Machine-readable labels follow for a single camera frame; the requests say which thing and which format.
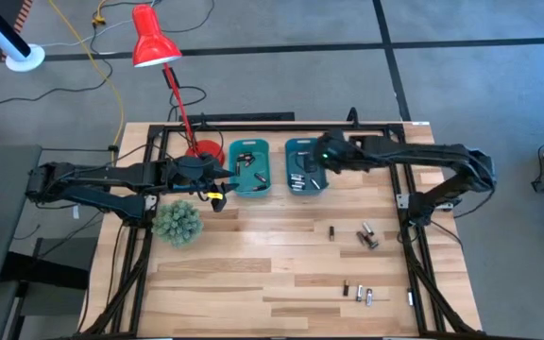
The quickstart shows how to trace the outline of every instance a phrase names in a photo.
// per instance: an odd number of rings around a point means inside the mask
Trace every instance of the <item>wooden tabletop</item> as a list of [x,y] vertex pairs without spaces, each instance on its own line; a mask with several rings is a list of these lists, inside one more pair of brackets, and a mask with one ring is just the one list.
[[[127,124],[121,155],[145,143],[149,125]],[[404,128],[408,143],[434,142],[428,124],[405,123]],[[346,171],[341,175],[327,172],[330,186],[320,196],[289,193],[284,144],[291,138],[317,137],[323,130],[224,132],[226,155],[236,140],[263,138],[270,144],[272,185],[264,198],[241,198],[230,193],[226,208],[218,213],[195,196],[161,198],[162,203],[177,199],[194,202],[205,227],[193,244],[181,249],[154,239],[139,336],[417,335],[413,308],[408,304],[406,263],[396,239],[399,222],[389,170],[375,169],[368,174]],[[198,132],[198,137],[219,141],[217,132]],[[185,141],[172,134],[169,154],[181,156],[185,149]],[[141,162],[143,155],[140,150],[119,161],[118,166]],[[427,191],[443,180],[439,168],[414,166],[413,171],[419,191]],[[436,212],[433,220],[456,232],[451,213]],[[366,250],[355,237],[364,221],[374,229],[380,243],[373,251]],[[106,305],[120,223],[111,213],[104,218],[84,329]],[[334,242],[329,241],[329,226],[335,227]],[[438,288],[471,327],[480,329],[461,248],[433,226],[427,228],[427,235]],[[124,228],[116,252],[113,291],[127,236]],[[344,280],[351,285],[349,297],[342,296]],[[355,302],[357,284],[372,288],[371,307]],[[423,299],[428,328],[432,329],[427,294]],[[126,301],[121,330],[128,328],[132,301],[133,291]]]

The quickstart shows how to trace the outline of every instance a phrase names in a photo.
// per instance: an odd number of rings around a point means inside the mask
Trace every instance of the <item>gray floor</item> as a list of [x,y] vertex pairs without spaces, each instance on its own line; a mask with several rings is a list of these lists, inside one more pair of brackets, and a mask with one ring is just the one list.
[[[163,27],[197,24],[210,1],[163,0],[158,5]],[[83,36],[91,34],[94,3],[59,1],[59,6]],[[392,0],[383,1],[383,6],[395,42],[544,37],[544,1]],[[128,20],[129,13],[129,7],[117,7],[105,15],[114,24]],[[23,36],[32,43],[73,42],[45,0],[35,0]],[[180,48],[381,40],[367,0],[217,0],[207,24],[171,36]],[[103,51],[130,51],[134,42],[132,24],[98,38]],[[81,52],[78,46],[46,50]],[[530,186],[537,175],[536,148],[544,144],[544,45],[412,49],[397,51],[396,56],[413,120],[430,121],[439,143],[480,147],[497,165],[495,197],[458,221],[484,329],[544,338],[544,194],[535,194]],[[112,80],[124,97],[127,120],[164,120],[168,91],[159,69],[136,70],[129,59],[112,64]],[[343,120],[354,106],[367,120],[400,119],[383,51],[188,57],[174,66],[182,84],[208,93],[190,113],[294,111],[301,120]],[[0,64],[0,99],[98,82],[86,61],[47,62],[29,74],[13,74]],[[117,124],[110,89],[55,93],[36,103],[1,105],[0,144],[103,147],[111,143]],[[43,162],[106,159],[107,155],[84,153],[48,152],[42,157]],[[480,199],[466,197],[459,210]],[[81,208],[81,220],[92,214]],[[62,237],[80,225],[70,212],[28,206],[18,235],[37,223],[43,225],[41,237]],[[97,232],[94,227],[81,236]],[[31,238],[13,247],[30,253],[34,242]],[[23,337],[68,334],[76,323],[76,315],[30,318]],[[52,329],[60,333],[52,334]]]

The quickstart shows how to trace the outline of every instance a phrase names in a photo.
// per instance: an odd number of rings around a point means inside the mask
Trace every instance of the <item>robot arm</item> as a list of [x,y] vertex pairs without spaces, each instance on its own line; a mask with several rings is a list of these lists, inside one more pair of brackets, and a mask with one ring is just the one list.
[[[50,162],[30,173],[26,196],[35,203],[69,200],[116,213],[126,224],[139,225],[149,211],[149,196],[204,193],[221,212],[226,195],[236,184],[216,184],[215,179],[233,176],[209,154],[174,160],[135,163],[129,167],[85,166]],[[111,187],[125,187],[136,195],[119,196]]]
[[314,147],[314,157],[325,168],[339,174],[342,170],[366,171],[391,164],[448,167],[452,178],[427,193],[408,197],[408,216],[416,224],[427,226],[434,209],[446,203],[456,205],[468,191],[494,190],[494,164],[480,150],[461,144],[399,144],[381,136],[353,136],[346,141],[341,130],[324,133]]

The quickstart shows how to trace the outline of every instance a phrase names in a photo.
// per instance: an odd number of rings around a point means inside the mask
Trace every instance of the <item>lamp base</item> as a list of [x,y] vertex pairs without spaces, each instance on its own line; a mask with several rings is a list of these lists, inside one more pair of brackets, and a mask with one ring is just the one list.
[[[198,141],[196,142],[196,149],[200,153],[207,152],[208,154],[216,157],[220,165],[224,165],[224,162],[226,161],[226,155],[224,154],[224,150],[222,150],[222,146],[214,141]],[[196,156],[196,154],[193,149],[188,148],[188,150],[186,150],[186,156]]]
[[41,46],[38,46],[34,43],[28,45],[30,47],[30,54],[23,61],[17,61],[9,56],[6,57],[6,66],[15,72],[28,72],[37,68],[41,65],[45,59],[45,51]]

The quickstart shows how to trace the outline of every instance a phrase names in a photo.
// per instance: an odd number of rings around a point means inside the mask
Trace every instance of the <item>plastic tray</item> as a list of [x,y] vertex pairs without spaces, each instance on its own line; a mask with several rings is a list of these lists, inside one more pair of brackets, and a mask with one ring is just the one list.
[[[270,146],[263,139],[238,140],[230,145],[228,167],[234,173],[236,173],[236,159],[238,155],[250,152],[255,157],[255,161],[249,167],[245,166],[245,161],[240,161],[240,173],[237,174],[238,176],[230,178],[230,183],[239,184],[235,190],[238,196],[263,197],[268,194],[272,182],[270,177],[269,151]],[[255,174],[259,174],[265,178],[267,188],[261,191],[253,191],[253,188],[264,184],[255,178]]]
[[[298,156],[299,151],[314,152],[314,145],[316,138],[295,138],[288,140],[284,146],[284,153],[286,157],[286,169],[287,169],[287,185],[293,195],[297,196],[316,196],[320,195],[326,187],[329,186],[327,182],[327,175],[325,169],[318,165],[316,170],[311,173],[307,173],[303,167],[304,157]],[[305,177],[305,186],[301,191],[294,190],[291,187],[291,174],[300,174]],[[320,190],[310,182],[313,179],[320,186]]]

